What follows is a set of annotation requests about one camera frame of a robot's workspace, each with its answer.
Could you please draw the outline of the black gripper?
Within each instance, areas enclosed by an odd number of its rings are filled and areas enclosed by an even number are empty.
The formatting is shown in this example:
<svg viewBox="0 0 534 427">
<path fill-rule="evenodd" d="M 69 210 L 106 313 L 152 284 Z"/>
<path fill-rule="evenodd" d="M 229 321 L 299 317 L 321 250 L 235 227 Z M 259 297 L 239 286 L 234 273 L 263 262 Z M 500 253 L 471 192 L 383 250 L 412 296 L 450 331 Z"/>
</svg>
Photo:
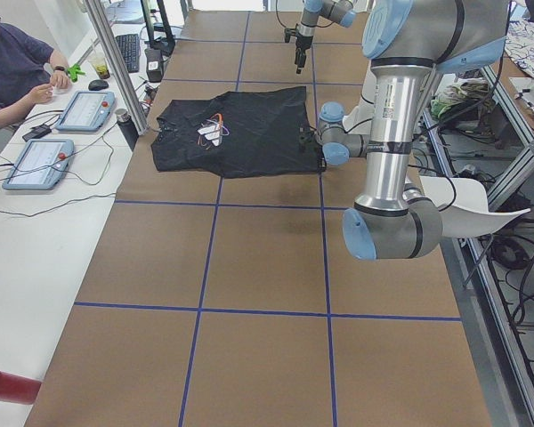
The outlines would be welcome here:
<svg viewBox="0 0 534 427">
<path fill-rule="evenodd" d="M 298 147 L 301 154 L 309 154 L 316 157 L 319 172 L 326 171 L 326 160 L 323 156 L 322 147 L 316 139 L 316 132 L 312 127 L 299 127 Z"/>
<path fill-rule="evenodd" d="M 306 62 L 307 51 L 312 46 L 312 37 L 303 36 L 299 33 L 295 34 L 295 65 L 296 74 L 303 72 L 303 66 Z"/>
</svg>

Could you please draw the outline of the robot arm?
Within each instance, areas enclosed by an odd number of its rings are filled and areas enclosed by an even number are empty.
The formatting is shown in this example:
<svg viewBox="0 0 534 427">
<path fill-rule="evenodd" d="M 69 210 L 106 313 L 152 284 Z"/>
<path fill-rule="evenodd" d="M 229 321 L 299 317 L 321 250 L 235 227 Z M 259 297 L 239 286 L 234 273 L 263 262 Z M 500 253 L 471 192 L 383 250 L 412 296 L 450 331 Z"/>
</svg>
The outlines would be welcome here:
<svg viewBox="0 0 534 427">
<path fill-rule="evenodd" d="M 312 41 L 320 18 L 349 28 L 355 19 L 354 6 L 356 1 L 306 0 L 299 22 L 294 28 L 285 30 L 285 42 L 295 38 L 295 66 L 296 73 L 301 74 L 305 66 L 307 51 L 312 47 Z"/>
<path fill-rule="evenodd" d="M 338 103 L 320 112 L 318 141 L 340 165 L 366 154 L 363 191 L 343 215 L 344 242 L 361 260 L 429 254 L 443 231 L 441 214 L 408 178 L 425 80 L 494 63 L 505 47 L 506 1 L 379 1 L 363 32 L 362 51 L 376 80 L 373 115 L 345 114 Z"/>
</svg>

